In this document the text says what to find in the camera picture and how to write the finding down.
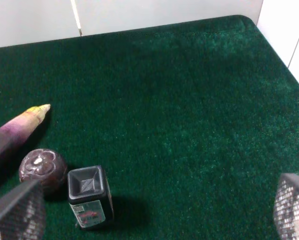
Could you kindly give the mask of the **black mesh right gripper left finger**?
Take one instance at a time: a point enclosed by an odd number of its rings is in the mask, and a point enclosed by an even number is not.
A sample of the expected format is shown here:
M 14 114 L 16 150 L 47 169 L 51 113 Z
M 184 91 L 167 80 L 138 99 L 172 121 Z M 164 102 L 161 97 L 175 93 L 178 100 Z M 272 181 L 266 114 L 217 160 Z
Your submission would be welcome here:
M 43 187 L 24 181 L 0 198 L 0 240 L 41 240 L 46 228 Z

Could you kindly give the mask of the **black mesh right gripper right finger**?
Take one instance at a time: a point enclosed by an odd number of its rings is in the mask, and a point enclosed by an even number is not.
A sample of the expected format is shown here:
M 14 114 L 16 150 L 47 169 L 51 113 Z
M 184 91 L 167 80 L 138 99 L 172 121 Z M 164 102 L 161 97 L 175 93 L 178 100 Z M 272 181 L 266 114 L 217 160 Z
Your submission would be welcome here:
M 273 220 L 282 240 L 299 240 L 299 175 L 280 175 L 273 207 Z

